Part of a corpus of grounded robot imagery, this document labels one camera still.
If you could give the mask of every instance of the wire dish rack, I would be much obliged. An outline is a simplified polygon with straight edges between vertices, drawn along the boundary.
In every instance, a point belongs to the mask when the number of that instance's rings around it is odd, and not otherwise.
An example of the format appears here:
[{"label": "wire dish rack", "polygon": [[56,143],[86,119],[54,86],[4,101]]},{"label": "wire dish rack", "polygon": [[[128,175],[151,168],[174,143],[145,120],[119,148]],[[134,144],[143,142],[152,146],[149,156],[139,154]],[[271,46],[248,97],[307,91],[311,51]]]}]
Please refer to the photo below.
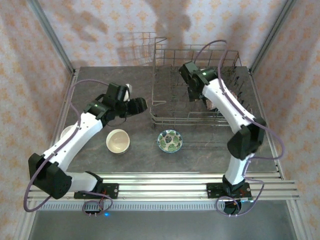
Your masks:
[{"label": "wire dish rack", "polygon": [[[193,61],[204,45],[182,45],[172,49],[165,37],[154,39],[153,77],[150,114],[155,125],[175,126],[228,126],[219,111],[209,111],[202,100],[189,102],[188,86],[180,76],[179,68]],[[197,66],[218,66],[223,44],[208,46],[199,58]],[[236,78],[236,66],[242,66],[239,52],[229,50],[222,63],[221,77],[228,87]]]}]

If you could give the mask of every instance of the floral wallpaper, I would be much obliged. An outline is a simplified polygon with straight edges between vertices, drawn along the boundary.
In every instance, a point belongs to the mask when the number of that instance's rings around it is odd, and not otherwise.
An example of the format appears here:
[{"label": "floral wallpaper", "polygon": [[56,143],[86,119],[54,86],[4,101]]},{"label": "floral wallpaper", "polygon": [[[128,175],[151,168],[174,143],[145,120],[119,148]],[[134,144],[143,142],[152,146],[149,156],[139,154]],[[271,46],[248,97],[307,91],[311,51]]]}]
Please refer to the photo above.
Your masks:
[{"label": "floral wallpaper", "polygon": [[28,158],[48,148],[70,75],[26,0],[1,0],[0,16],[0,239],[10,240]]},{"label": "floral wallpaper", "polygon": [[298,180],[320,239],[320,2],[299,0],[254,75],[269,126],[284,140],[285,177]]},{"label": "floral wallpaper", "polygon": [[154,36],[168,47],[227,39],[250,66],[286,0],[39,1],[73,66],[152,62]]}]

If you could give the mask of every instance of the purple cable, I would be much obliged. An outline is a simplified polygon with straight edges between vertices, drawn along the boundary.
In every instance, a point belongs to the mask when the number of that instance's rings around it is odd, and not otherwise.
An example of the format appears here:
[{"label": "purple cable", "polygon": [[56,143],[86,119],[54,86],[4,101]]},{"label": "purple cable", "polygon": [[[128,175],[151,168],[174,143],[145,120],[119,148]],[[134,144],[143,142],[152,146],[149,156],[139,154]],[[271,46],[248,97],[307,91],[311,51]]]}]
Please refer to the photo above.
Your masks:
[{"label": "purple cable", "polygon": [[[225,44],[227,45],[227,41],[226,41],[226,40],[223,40],[223,39],[221,39],[221,40],[214,40],[214,41],[209,42],[209,43],[206,44],[206,45],[199,51],[199,53],[196,55],[196,57],[195,57],[195,59],[194,59],[194,63],[196,63],[196,60],[197,60],[198,56],[201,54],[201,52],[202,52],[206,47],[210,46],[211,44],[217,43],[217,42],[223,42],[223,43],[225,43]],[[281,154],[280,154],[279,156],[277,156],[277,157],[253,156],[253,157],[251,157],[251,158],[249,158],[249,159],[247,160],[247,162],[246,162],[246,164],[245,164],[245,166],[244,166],[244,169],[243,169],[243,173],[242,173],[243,178],[244,178],[245,180],[249,180],[249,181],[252,181],[252,182],[257,182],[257,183],[261,183],[261,184],[262,184],[261,189],[260,189],[258,195],[256,196],[255,200],[253,201],[253,204],[251,205],[251,207],[250,207],[249,209],[247,209],[245,212],[240,213],[240,214],[235,214],[235,215],[225,214],[224,212],[218,210],[218,202],[219,202],[219,200],[225,199],[225,198],[231,199],[232,201],[234,201],[234,202],[237,204],[238,209],[240,209],[237,201],[236,201],[234,198],[229,197],[229,196],[221,196],[221,197],[219,197],[219,198],[216,200],[216,202],[215,202],[215,208],[216,208],[216,210],[217,210],[218,213],[220,213],[220,214],[222,214],[222,215],[224,215],[224,216],[226,216],[226,217],[237,217],[237,216],[242,216],[242,215],[247,214],[247,213],[256,205],[256,203],[257,203],[257,201],[258,201],[258,199],[259,199],[259,197],[260,197],[260,195],[261,195],[261,193],[262,193],[262,191],[263,191],[263,189],[264,189],[264,187],[265,187],[265,183],[264,183],[262,180],[246,177],[246,172],[247,172],[247,169],[248,169],[248,167],[249,167],[249,164],[251,163],[251,160],[252,160],[252,159],[278,160],[278,159],[280,159],[280,158],[283,157],[283,155],[285,154],[286,148],[285,148],[285,144],[284,144],[284,142],[282,141],[282,139],[281,139],[273,130],[271,130],[270,128],[265,127],[265,126],[263,126],[263,125],[255,122],[254,120],[250,119],[249,117],[247,117],[247,116],[242,112],[242,110],[232,101],[231,97],[230,97],[230,96],[227,94],[227,92],[225,91],[225,88],[223,87],[223,83],[222,83],[222,79],[221,79],[221,67],[222,67],[223,59],[226,57],[227,52],[228,52],[228,49],[227,49],[227,47],[225,47],[225,50],[224,50],[223,54],[221,55],[221,57],[220,57],[220,59],[219,59],[219,63],[218,63],[218,67],[217,67],[217,71],[218,71],[218,81],[219,81],[220,88],[221,88],[221,90],[222,90],[222,94],[226,96],[226,98],[228,99],[228,101],[230,102],[230,104],[239,112],[239,114],[241,114],[245,119],[247,119],[247,120],[248,120],[249,122],[251,122],[252,124],[254,124],[254,125],[258,126],[259,128],[265,130],[266,132],[270,133],[272,136],[274,136],[274,137],[278,140],[278,142],[279,142],[280,145],[281,145]]]},{"label": "purple cable", "polygon": [[101,197],[104,197],[106,199],[109,199],[111,204],[110,206],[108,206],[106,209],[104,209],[104,206],[102,204],[100,204],[100,202],[98,201],[95,201],[95,200],[90,200],[90,201],[86,201],[83,206],[82,206],[82,212],[85,214],[85,215],[88,215],[88,216],[91,216],[91,213],[86,213],[85,211],[85,207],[88,203],[96,203],[98,204],[98,206],[101,208],[101,211],[99,213],[97,213],[96,215],[101,215],[101,214],[104,214],[106,211],[108,211],[112,205],[114,204],[114,201],[112,200],[112,198],[109,196],[109,195],[105,195],[105,194],[102,194],[102,193],[95,193],[95,192],[90,192],[90,191],[81,191],[82,193],[85,193],[85,194],[91,194],[91,195],[95,195],[95,196],[101,196]]},{"label": "purple cable", "polygon": [[109,84],[108,83],[105,83],[103,81],[99,81],[99,80],[95,80],[95,79],[85,79],[85,80],[81,80],[81,81],[78,81],[76,82],[75,84],[73,84],[69,91],[68,91],[68,94],[67,94],[67,101],[68,103],[70,104],[70,107],[75,111],[75,114],[77,116],[77,126],[74,130],[74,132],[71,134],[71,136],[65,140],[64,143],[62,143],[56,150],[55,152],[51,153],[44,161],[43,163],[38,167],[38,169],[35,171],[35,173],[33,174],[33,176],[31,177],[29,183],[28,183],[28,186],[26,187],[26,190],[25,190],[25,193],[24,193],[24,197],[23,197],[23,208],[26,212],[28,213],[32,213],[36,210],[38,210],[39,208],[41,208],[50,198],[51,196],[48,196],[42,203],[40,203],[38,206],[36,206],[35,208],[33,209],[30,209],[28,208],[27,206],[27,203],[28,203],[28,195],[29,195],[29,192],[30,192],[30,188],[31,186],[33,185],[35,179],[37,178],[38,174],[40,173],[40,171],[44,168],[44,166],[46,165],[47,162],[49,162],[49,160],[55,155],[57,154],[67,143],[70,142],[70,140],[76,135],[76,133],[78,132],[79,128],[80,128],[80,123],[81,123],[81,115],[80,113],[78,112],[78,110],[75,108],[75,106],[72,104],[71,102],[71,93],[73,91],[73,89],[75,88],[75,86],[77,84],[80,84],[80,83],[83,83],[83,82],[95,82],[95,83],[100,83],[100,84],[103,84],[103,85],[106,85],[108,86]]}]

